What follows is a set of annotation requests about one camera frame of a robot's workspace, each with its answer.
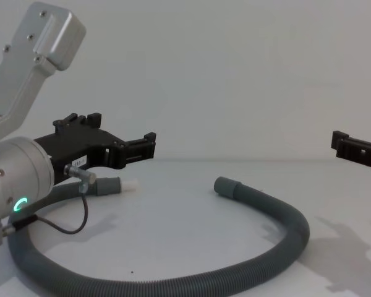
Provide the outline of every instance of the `black plastic part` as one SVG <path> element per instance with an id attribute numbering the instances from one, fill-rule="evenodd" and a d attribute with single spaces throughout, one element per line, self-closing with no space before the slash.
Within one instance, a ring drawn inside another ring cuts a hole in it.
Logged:
<path id="1" fill-rule="evenodd" d="M 20 220 L 12 222 L 12 226 L 15 228 L 16 231 L 19 231 L 37 220 L 38 220 L 37 215 L 31 215 L 29 217 L 22 218 Z"/>
<path id="2" fill-rule="evenodd" d="M 64 167 L 73 164 L 82 169 L 109 167 L 122 169 L 127 164 L 154 157 L 156 134 L 151 132 L 143 139 L 123 141 L 101 130 L 101 114 L 87 117 L 72 113 L 53 122 L 55 133 L 35 141 L 51 156 L 55 184 L 69 177 Z"/>
<path id="3" fill-rule="evenodd" d="M 346 133 L 334 131 L 331 148 L 336 150 L 338 158 L 371 167 L 371 142 L 351 138 Z"/>

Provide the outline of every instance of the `white table surface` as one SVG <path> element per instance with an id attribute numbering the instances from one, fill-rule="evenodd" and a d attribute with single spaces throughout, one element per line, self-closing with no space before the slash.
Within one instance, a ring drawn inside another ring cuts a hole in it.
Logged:
<path id="1" fill-rule="evenodd" d="M 335 159 L 311 162 L 149 160 L 99 177 L 138 178 L 136 192 L 89 199 L 90 219 L 74 236 L 38 222 L 33 242 L 50 259 L 90 277 L 154 280 L 218 269 L 255 257 L 283 233 L 264 215 L 212 191 L 219 176 L 297 207 L 311 238 L 302 257 L 239 296 L 371 297 L 371 169 Z M 79 199 L 47 217 L 79 226 Z M 0 297 L 49 296 L 26 280 L 0 247 Z"/>

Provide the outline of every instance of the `hose end fitting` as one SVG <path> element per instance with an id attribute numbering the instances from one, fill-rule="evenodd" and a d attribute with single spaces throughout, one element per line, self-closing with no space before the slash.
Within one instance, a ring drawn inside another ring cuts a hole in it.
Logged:
<path id="1" fill-rule="evenodd" d="M 229 178 L 224 178 L 220 176 L 215 181 L 215 192 L 221 196 L 224 196 L 228 199 L 236 200 L 234 198 L 234 191 L 235 188 L 240 185 L 241 183 L 239 181 L 234 181 Z"/>

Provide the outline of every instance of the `green led light ring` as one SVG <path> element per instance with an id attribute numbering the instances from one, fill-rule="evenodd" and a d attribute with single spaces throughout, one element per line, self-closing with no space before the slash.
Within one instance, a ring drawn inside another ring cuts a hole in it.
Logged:
<path id="1" fill-rule="evenodd" d="M 20 206 L 22 204 L 25 204 L 25 203 L 27 203 L 27 198 L 26 197 L 23 197 L 23 198 L 19 199 L 17 201 L 17 203 L 15 203 L 15 205 L 14 205 L 14 211 L 18 212 L 19 210 L 21 210 L 22 208 Z"/>

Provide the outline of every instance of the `flexible hose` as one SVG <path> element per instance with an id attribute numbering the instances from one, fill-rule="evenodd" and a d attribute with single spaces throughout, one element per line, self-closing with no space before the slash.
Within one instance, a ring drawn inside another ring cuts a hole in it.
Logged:
<path id="1" fill-rule="evenodd" d="M 98 179 L 87 195 L 99 195 Z M 104 182 L 104 194 L 117 189 L 116 181 Z M 79 196 L 78 185 L 59 186 L 48 197 L 14 214 L 10 221 L 31 215 L 41 207 Z M 260 191 L 226 178 L 218 178 L 215 191 L 266 213 L 282 223 L 286 236 L 266 253 L 219 270 L 154 282 L 121 282 L 85 277 L 71 272 L 40 253 L 27 228 L 9 236 L 9 249 L 18 268 L 43 288 L 65 297 L 224 297 L 267 282 L 286 270 L 302 254 L 309 240 L 309 225 L 294 207 Z"/>

